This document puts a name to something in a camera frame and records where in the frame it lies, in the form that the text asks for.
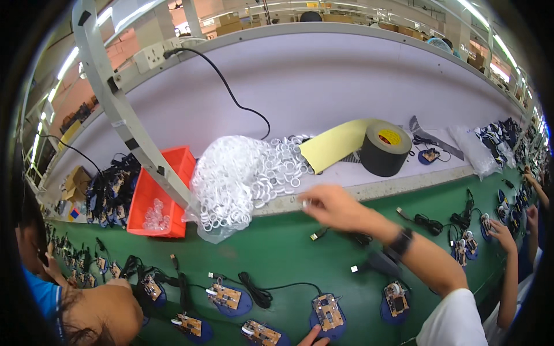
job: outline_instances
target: clear plastic bag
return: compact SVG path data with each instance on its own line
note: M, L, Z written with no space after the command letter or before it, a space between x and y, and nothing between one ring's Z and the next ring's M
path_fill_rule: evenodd
M471 128L449 126L448 133L464 152L464 156L468 158L479 179L483 180L484 177L495 172L502 173L490 150L485 147Z
M506 142L500 142L499 145L496 146L500 153L506 157L506 164L510 168L516 168L516 159L514 158L514 153L512 153L512 150L508 146Z
M250 185L269 148L264 141L226 136L206 149L191 179L191 192L199 204L189 206L183 216L183 221L198 224L202 239L217 244L248 227L254 210Z

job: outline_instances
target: blue cloth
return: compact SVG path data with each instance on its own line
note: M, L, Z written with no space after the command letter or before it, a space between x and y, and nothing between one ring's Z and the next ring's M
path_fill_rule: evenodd
M43 281L22 267L31 293L45 318L49 318L58 309L61 300L61 286Z

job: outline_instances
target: white t-shirt sleeve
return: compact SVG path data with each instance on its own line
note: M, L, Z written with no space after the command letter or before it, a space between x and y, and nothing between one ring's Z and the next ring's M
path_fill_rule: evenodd
M459 288L438 304L415 338L419 346L486 346L473 293Z

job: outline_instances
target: wristwatch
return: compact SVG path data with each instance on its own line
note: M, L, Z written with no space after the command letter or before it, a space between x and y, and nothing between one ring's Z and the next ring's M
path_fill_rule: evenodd
M395 261L400 261L412 242L412 229L404 228L396 239L383 251Z

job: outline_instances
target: tape roll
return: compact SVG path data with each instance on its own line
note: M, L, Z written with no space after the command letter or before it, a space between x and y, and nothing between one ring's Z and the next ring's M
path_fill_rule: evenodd
M388 121L372 119L363 139L360 160L369 172L391 177L400 171L411 150L412 141L403 129Z

